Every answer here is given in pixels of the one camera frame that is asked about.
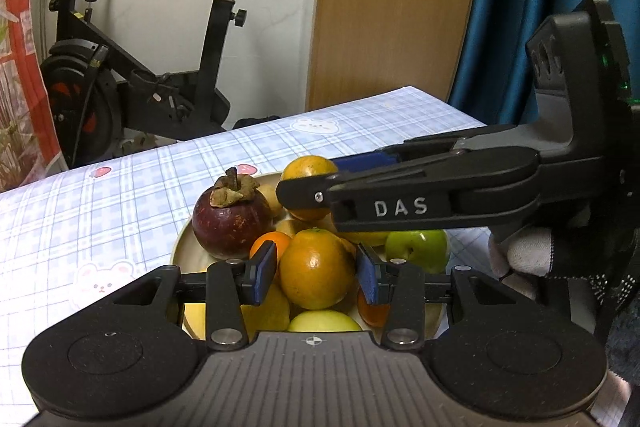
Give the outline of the gloved hand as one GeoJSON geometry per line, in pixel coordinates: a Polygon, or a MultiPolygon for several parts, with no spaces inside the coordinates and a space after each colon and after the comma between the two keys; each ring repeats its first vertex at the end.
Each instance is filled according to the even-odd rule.
{"type": "Polygon", "coordinates": [[[498,280],[529,299],[563,312],[596,297],[589,280],[608,272],[624,244],[616,235],[586,227],[526,227],[508,233],[492,228],[489,261],[498,280]]]}

